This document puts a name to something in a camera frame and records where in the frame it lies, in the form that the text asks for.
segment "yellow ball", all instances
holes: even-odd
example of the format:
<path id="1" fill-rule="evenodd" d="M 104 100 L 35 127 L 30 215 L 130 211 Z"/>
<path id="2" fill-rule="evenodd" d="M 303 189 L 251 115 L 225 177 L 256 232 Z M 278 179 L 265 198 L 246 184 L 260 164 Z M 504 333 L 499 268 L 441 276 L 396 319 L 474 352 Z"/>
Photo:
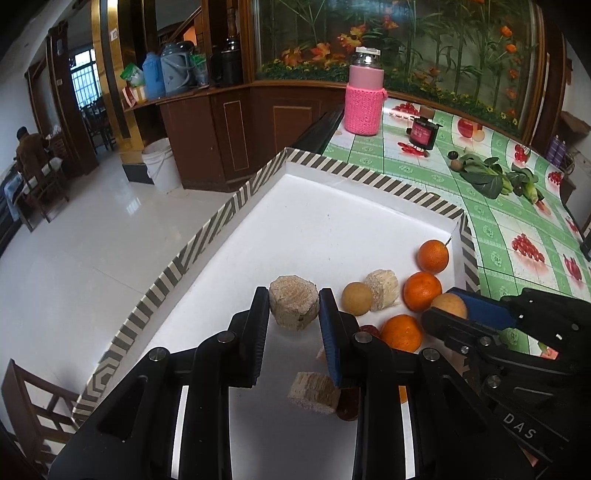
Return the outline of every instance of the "yellow ball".
<path id="1" fill-rule="evenodd" d="M 431 302 L 431 307 L 451 313 L 452 315 L 460 317 L 464 320 L 467 320 L 468 318 L 468 309 L 466 304 L 460 297 L 454 295 L 453 293 L 443 293 L 438 297 L 435 297 Z"/>
<path id="2" fill-rule="evenodd" d="M 358 281 L 350 283 L 343 290 L 340 302 L 344 312 L 359 317 L 369 312 L 372 304 L 371 289 Z"/>

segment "red label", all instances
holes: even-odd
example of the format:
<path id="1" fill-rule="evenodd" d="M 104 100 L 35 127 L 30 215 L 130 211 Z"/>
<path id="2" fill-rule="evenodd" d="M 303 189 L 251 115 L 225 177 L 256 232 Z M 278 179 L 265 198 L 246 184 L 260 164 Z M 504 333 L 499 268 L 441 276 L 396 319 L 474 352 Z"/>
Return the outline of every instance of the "red label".
<path id="1" fill-rule="evenodd" d="M 410 132 L 410 138 L 421 145 L 428 145 L 431 138 L 431 131 L 422 125 L 413 123 L 413 131 Z"/>

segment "bottle cap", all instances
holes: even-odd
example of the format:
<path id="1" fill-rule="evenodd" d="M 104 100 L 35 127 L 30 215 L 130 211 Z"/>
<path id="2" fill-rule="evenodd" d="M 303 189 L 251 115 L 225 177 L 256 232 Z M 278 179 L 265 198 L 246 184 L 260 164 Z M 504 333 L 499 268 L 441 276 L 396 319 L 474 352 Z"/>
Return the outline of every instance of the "bottle cap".
<path id="1" fill-rule="evenodd" d="M 421 108 L 418 111 L 418 115 L 422 116 L 423 118 L 433 120 L 433 118 L 435 118 L 435 110 L 428 106 L 421 105 Z"/>
<path id="2" fill-rule="evenodd" d="M 369 48 L 369 47 L 357 47 L 355 49 L 357 53 L 365 53 L 366 55 L 381 55 L 381 50 L 377 48 Z"/>

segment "window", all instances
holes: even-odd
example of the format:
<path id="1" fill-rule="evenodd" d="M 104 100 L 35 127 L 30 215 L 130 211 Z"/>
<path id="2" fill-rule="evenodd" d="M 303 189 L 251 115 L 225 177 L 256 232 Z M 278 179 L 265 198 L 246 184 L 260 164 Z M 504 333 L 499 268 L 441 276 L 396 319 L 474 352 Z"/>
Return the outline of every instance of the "window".
<path id="1" fill-rule="evenodd" d="M 102 95 L 94 48 L 76 54 L 71 61 L 70 71 L 79 109 Z"/>

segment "blue gripper pad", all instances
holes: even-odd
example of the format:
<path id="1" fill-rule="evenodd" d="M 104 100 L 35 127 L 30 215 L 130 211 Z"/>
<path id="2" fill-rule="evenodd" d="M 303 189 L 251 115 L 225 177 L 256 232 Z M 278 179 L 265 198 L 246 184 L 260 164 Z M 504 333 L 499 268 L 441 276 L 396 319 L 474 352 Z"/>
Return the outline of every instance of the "blue gripper pad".
<path id="1" fill-rule="evenodd" d="M 460 297 L 468 308 L 468 318 L 473 322 L 496 330 L 515 328 L 515 320 L 502 304 L 480 295 L 471 296 L 458 288 L 451 288 L 449 293 Z"/>

